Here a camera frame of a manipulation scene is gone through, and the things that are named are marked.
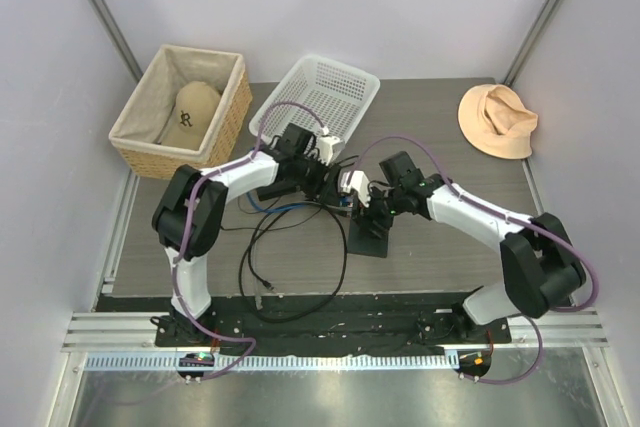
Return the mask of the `black network switch box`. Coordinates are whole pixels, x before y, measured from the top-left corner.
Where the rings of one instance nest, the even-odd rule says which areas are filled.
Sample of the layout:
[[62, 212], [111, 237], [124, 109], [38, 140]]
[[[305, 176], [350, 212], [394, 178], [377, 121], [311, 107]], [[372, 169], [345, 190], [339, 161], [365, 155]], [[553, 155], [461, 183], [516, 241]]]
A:
[[388, 256], [388, 234], [371, 234], [354, 220], [349, 223], [347, 252], [353, 255], [386, 258]]

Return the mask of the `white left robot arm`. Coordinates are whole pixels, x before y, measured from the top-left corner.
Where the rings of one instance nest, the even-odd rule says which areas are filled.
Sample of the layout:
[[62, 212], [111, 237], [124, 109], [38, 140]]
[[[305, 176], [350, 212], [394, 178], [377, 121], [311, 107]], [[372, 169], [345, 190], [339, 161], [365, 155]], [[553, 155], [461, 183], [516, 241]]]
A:
[[338, 209], [336, 159], [343, 150], [344, 141], [326, 128], [316, 135], [290, 124], [235, 161], [215, 168], [178, 167], [151, 225], [170, 262], [171, 314], [187, 343], [200, 346], [212, 336], [207, 256], [227, 204], [251, 192], [263, 199], [302, 192], [312, 203]]

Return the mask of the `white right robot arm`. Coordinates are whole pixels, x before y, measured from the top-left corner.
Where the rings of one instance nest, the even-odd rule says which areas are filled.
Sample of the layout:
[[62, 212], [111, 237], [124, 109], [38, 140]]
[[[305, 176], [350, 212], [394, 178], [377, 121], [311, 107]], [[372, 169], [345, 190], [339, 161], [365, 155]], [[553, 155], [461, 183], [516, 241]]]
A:
[[382, 182], [362, 171], [353, 174], [353, 220], [368, 244], [385, 244], [395, 218], [409, 213], [455, 228], [499, 255], [501, 281], [477, 288], [451, 308], [451, 327], [460, 340], [477, 340], [502, 318], [538, 319], [564, 306], [585, 284], [585, 269], [554, 215], [510, 212], [439, 173], [425, 176], [405, 151], [381, 161], [380, 168]]

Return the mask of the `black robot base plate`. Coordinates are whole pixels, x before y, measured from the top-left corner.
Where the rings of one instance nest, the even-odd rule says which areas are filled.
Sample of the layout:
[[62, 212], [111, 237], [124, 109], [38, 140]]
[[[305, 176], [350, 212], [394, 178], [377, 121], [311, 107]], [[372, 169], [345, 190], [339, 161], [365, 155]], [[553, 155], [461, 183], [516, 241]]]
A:
[[256, 356], [418, 355], [440, 345], [508, 344], [506, 319], [474, 327], [459, 319], [464, 293], [217, 296], [198, 321], [223, 336], [222, 353], [237, 355], [246, 338]]

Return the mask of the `white plastic mesh basket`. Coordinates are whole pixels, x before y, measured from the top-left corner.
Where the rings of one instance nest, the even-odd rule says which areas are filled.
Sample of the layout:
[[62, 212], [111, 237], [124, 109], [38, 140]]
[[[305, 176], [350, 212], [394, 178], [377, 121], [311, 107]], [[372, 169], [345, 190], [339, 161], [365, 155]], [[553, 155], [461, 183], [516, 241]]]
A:
[[295, 105], [313, 110], [329, 133], [346, 142], [380, 89], [373, 74], [319, 55], [299, 59], [249, 122], [252, 135], [265, 143], [280, 135], [290, 123], [316, 134], [315, 119]]

